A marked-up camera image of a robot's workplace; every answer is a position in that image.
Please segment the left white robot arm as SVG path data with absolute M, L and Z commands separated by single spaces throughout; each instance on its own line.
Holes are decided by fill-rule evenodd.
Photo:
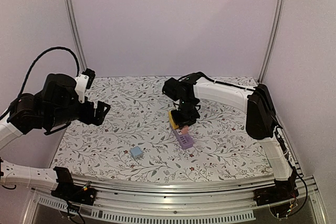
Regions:
M 100 126 L 111 106 L 105 102 L 91 102 L 86 91 L 92 86 L 95 72 L 76 71 L 71 77 L 50 73 L 41 91 L 25 93 L 22 85 L 16 99 L 1 115 L 1 148 L 32 130 L 44 130 L 52 135 L 66 129 L 73 121 Z M 78 195 L 71 173 L 63 167 L 49 169 L 15 165 L 1 160 L 1 185 L 26 185 L 58 191 L 67 200 Z

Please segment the yellow cube socket adapter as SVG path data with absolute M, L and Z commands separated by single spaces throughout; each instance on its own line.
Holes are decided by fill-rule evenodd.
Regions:
M 169 115 L 169 123 L 170 123 L 170 126 L 172 127 L 172 129 L 174 129 L 174 130 L 179 129 L 180 128 L 179 125 L 176 124 L 174 119 L 173 119 L 172 111 L 169 111 L 168 115 Z

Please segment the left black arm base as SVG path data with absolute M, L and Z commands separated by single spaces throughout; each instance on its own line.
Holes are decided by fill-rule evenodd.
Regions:
M 53 197 L 64 201 L 76 202 L 88 206 L 93 206 L 96 199 L 97 190 L 91 187 L 91 181 L 84 185 L 75 185 L 70 171 L 63 167 L 54 167 L 56 172 L 57 187 L 51 191 Z

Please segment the blue plug adapter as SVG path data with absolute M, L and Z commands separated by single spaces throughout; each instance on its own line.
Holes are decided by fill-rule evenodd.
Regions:
M 134 160 L 137 160 L 137 159 L 143 157 L 143 152 L 141 151 L 141 149 L 138 146 L 135 146 L 135 147 L 131 148 L 130 149 L 130 154 L 131 154 L 131 156 Z

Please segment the purple power strip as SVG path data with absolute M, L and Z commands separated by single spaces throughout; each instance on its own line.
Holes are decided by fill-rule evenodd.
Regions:
M 192 137 L 188 134 L 187 130 L 184 129 L 173 129 L 171 128 L 172 132 L 174 133 L 180 147 L 183 150 L 187 150 L 191 147 L 193 147 L 194 140 Z

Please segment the pink plug adapter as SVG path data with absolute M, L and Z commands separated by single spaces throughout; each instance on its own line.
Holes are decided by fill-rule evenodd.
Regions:
M 182 134 L 188 134 L 189 132 L 189 126 L 185 125 L 183 128 L 181 128 L 181 133 Z

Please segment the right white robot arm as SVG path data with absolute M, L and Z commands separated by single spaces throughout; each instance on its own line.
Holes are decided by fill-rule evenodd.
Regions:
M 200 119 L 198 105 L 201 100 L 219 102 L 245 113 L 247 134 L 264 149 L 275 181 L 280 182 L 272 188 L 271 196 L 276 201 L 282 201 L 291 194 L 292 186 L 288 180 L 294 175 L 293 166 L 281 137 L 282 127 L 276 118 L 269 90 L 264 84 L 244 88 L 216 81 L 202 72 L 196 72 L 179 79 L 166 80 L 162 92 L 178 102 L 177 109 L 171 112 L 171 119 L 178 127 L 191 126 Z

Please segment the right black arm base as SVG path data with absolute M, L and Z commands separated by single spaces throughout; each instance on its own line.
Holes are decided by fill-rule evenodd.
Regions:
M 298 197 L 296 175 L 291 176 L 286 181 L 274 180 L 274 185 L 255 189 L 253 194 L 253 200 L 257 206 L 274 204 Z

